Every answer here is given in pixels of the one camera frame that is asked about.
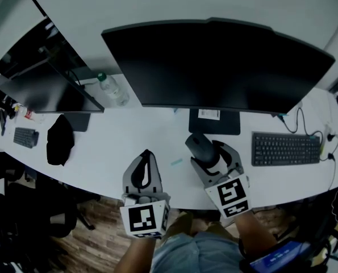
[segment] small keyboard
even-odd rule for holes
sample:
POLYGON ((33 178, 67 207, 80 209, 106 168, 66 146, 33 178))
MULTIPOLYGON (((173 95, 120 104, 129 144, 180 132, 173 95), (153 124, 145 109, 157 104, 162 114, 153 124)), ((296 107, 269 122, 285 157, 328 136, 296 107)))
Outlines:
POLYGON ((253 166, 289 166, 320 162, 320 138, 310 135, 253 133, 253 166))
POLYGON ((24 129, 23 127, 15 128, 14 143, 27 148, 33 148, 37 145, 38 138, 39 133, 33 129, 24 129))

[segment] label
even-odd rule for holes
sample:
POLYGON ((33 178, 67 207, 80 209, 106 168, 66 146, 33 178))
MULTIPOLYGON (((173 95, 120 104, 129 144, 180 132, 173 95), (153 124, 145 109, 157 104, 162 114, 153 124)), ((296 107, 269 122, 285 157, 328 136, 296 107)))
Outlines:
POLYGON ((220 120, 220 110, 199 109, 198 118, 220 120))
POLYGON ((119 98, 120 96, 122 96, 122 91, 117 88, 116 90, 114 90, 112 93, 109 94, 109 96, 111 97, 111 99, 117 99, 119 98))
POLYGON ((31 116, 32 116, 32 111, 27 109, 26 114, 25 114, 25 117, 26 117, 27 119, 31 119, 31 116))

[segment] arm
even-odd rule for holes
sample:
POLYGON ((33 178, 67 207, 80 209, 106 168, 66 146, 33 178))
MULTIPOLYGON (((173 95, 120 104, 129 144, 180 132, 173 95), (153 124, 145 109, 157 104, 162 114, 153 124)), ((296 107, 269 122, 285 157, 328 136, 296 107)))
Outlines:
POLYGON ((127 252, 118 262, 114 273, 150 272, 156 240, 153 238, 134 239, 127 252))
POLYGON ((251 211, 235 217, 235 222, 244 250, 250 257, 259 257, 277 244, 274 236, 256 220, 251 211))

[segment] desk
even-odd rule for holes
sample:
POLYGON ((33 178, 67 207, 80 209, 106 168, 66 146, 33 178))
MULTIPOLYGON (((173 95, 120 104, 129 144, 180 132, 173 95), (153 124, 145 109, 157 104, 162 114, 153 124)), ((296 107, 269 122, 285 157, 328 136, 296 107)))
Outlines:
MULTIPOLYGON (((129 92, 131 100, 127 107, 108 108, 103 114, 92 114, 88 131, 76 133, 75 146, 64 167, 49 165, 46 156, 47 131, 58 114, 47 115, 41 125, 19 117, 16 122, 9 120, 4 136, 1 136, 0 127, 0 148, 56 180, 113 198, 121 198, 124 171, 147 148, 156 156, 162 185, 171 196, 172 207, 215 209, 190 164, 191 153, 185 146, 190 135, 189 110, 181 109, 174 114, 172 109, 141 107, 132 89, 129 92), (40 133, 38 145, 28 149, 13 143, 17 126, 37 129, 40 133)), ((309 133, 323 131, 327 122, 338 133, 338 106, 330 94, 314 88, 302 102, 309 133)), ((291 129, 296 110, 293 108, 285 118, 291 129)), ((240 135, 209 135, 208 138, 225 142, 238 151, 250 179, 254 207, 295 201, 328 190, 333 161, 290 167, 252 167, 252 132, 287 133, 287 130, 278 118, 269 114, 240 113, 240 118, 240 135)), ((298 133, 304 133, 302 118, 298 133)), ((335 144, 336 140, 327 143, 325 152, 332 151, 335 144)), ((332 188, 338 187, 338 149, 335 158, 336 176, 332 188)))

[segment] plastic bottle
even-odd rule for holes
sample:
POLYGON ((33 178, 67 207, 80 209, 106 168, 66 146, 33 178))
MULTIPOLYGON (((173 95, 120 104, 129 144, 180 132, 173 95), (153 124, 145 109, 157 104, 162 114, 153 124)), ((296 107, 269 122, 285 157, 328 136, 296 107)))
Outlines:
POLYGON ((105 73, 99 73, 98 80, 101 89, 114 100, 118 106, 124 106, 128 103, 130 100, 128 93, 119 87, 112 76, 107 76, 105 73))
POLYGON ((44 114, 36 114, 30 109, 27 109, 25 106, 22 105, 16 105, 14 106, 15 111, 18 113, 18 115, 21 115, 22 117, 25 117, 29 120, 35 121, 36 123, 42 123, 45 120, 44 114))

